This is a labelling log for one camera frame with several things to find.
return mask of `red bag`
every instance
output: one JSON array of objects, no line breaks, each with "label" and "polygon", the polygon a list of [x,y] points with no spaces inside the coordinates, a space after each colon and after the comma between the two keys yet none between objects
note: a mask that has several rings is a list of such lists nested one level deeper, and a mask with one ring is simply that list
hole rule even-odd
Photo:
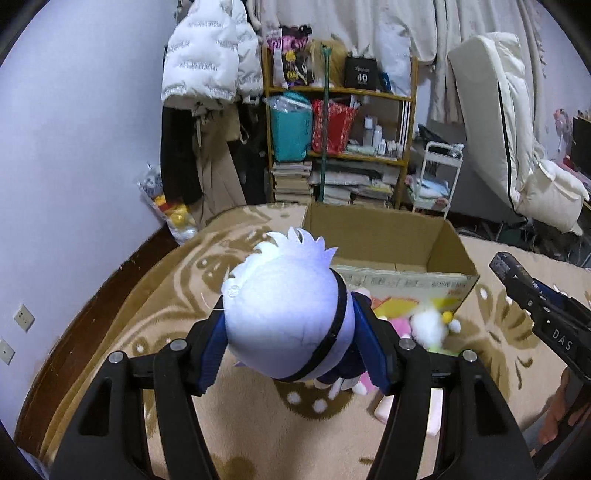
[{"label": "red bag", "polygon": [[[312,130],[312,149],[316,153],[322,153],[322,109],[323,100],[314,100],[314,129]],[[353,126],[353,120],[357,110],[340,103],[329,102],[329,127],[326,141],[326,152],[336,155],[341,153],[349,142],[349,133]]]}]

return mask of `black monitor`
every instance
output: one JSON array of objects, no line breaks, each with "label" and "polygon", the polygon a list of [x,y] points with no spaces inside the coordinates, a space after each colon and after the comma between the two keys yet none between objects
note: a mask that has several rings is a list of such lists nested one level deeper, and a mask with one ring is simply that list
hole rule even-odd
[{"label": "black monitor", "polygon": [[591,122],[583,118],[573,120],[573,146],[570,159],[583,175],[591,179]]}]

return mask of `teal storage bin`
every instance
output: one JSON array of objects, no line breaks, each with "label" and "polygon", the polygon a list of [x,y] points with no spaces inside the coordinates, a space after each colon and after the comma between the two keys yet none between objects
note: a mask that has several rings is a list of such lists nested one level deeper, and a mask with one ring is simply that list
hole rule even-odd
[{"label": "teal storage bin", "polygon": [[310,105],[310,110],[282,112],[271,108],[271,133],[275,161],[301,161],[312,143],[312,109],[306,97],[295,92],[283,96]]}]

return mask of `white rolling cart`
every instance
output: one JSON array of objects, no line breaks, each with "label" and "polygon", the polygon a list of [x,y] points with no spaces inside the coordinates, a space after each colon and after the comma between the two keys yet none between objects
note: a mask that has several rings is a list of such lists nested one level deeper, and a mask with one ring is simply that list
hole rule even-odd
[{"label": "white rolling cart", "polygon": [[[456,190],[457,178],[460,175],[460,168],[462,167],[463,147],[464,145],[462,144],[449,145],[439,142],[427,143],[427,148],[424,150],[423,155],[423,166],[421,167],[421,174],[418,178],[413,179],[414,184],[409,185],[407,187],[408,195],[411,199],[411,203],[413,204],[413,212],[415,212],[417,209],[432,210],[435,212],[443,212],[443,218],[447,218],[449,209],[452,206],[452,198],[453,193]],[[445,150],[449,153],[437,153],[434,150]],[[451,189],[447,186],[447,182],[443,182],[441,180],[430,180],[440,185],[445,185],[447,187],[447,190],[449,190],[449,194],[442,194],[438,198],[421,197],[419,194],[416,194],[416,192],[421,192],[421,188],[423,186],[423,181],[425,177],[425,168],[427,167],[427,163],[429,162],[440,165],[447,165],[449,167],[454,167],[456,169],[456,175],[454,177]]]}]

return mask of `power outlet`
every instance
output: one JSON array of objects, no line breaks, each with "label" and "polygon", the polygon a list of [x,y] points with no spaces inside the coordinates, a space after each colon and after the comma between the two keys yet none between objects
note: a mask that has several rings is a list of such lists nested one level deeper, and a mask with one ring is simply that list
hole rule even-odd
[{"label": "power outlet", "polygon": [[6,343],[6,340],[0,338],[0,359],[7,365],[10,365],[14,350]]},{"label": "power outlet", "polygon": [[29,328],[31,328],[31,325],[35,321],[35,317],[27,310],[27,307],[21,305],[18,312],[14,314],[14,321],[17,322],[20,328],[25,332],[28,332]]}]

